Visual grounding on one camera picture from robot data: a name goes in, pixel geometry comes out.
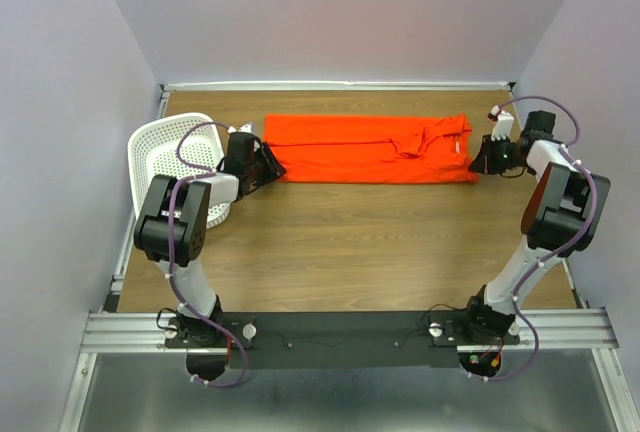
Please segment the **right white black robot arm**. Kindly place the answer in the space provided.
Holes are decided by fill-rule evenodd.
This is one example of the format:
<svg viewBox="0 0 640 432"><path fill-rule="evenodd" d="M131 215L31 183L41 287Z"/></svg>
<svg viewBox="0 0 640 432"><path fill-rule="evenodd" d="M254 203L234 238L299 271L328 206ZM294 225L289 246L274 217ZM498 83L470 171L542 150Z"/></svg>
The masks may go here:
<svg viewBox="0 0 640 432"><path fill-rule="evenodd" d="M469 170L499 175L520 167L537 184L523 212L516 251L498 276L469 299L460 319L462 336L474 344L505 337L519 304L546 272L590 245L611 188L609 178L589 172L567 145L554 139L553 113L529 113L516 141L509 138L510 113L495 106L488 117L494 127L482 138Z"/></svg>

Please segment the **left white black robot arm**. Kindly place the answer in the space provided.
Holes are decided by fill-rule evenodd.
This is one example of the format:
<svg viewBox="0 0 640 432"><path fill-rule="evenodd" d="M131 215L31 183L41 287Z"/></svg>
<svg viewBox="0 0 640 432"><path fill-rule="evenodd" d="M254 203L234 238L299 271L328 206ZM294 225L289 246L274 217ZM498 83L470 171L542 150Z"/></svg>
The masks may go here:
<svg viewBox="0 0 640 432"><path fill-rule="evenodd" d="M209 208L242 200L286 174L270 146L251 132L229 134L227 154L217 166L196 164L196 175L155 176L137 215L134 246L162 270L174 293L176 324L201 347L226 332L220 299L208 284L200 260Z"/></svg>

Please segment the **orange t shirt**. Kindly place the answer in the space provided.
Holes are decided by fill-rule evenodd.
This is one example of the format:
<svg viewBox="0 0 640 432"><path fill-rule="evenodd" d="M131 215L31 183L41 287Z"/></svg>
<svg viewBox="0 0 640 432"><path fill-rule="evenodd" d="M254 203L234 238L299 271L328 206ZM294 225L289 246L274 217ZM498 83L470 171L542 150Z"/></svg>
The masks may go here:
<svg viewBox="0 0 640 432"><path fill-rule="evenodd" d="M276 115L264 140L292 183L474 183L471 124L448 117Z"/></svg>

